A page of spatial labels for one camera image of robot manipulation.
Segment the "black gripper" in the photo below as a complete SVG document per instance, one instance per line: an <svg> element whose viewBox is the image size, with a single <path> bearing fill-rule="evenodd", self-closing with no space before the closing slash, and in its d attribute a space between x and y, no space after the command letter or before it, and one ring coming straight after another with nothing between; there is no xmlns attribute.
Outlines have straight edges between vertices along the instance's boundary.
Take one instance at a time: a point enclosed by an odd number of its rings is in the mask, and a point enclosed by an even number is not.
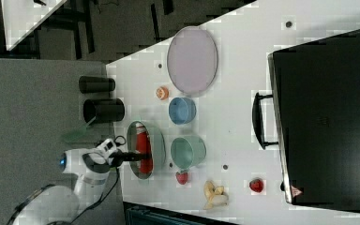
<svg viewBox="0 0 360 225"><path fill-rule="evenodd" d="M127 152L125 161L141 161L151 159L151 153ZM108 164L111 167L120 167L124 162L123 152L118 148L113 139L101 141L95 150L95 162Z"/></svg>

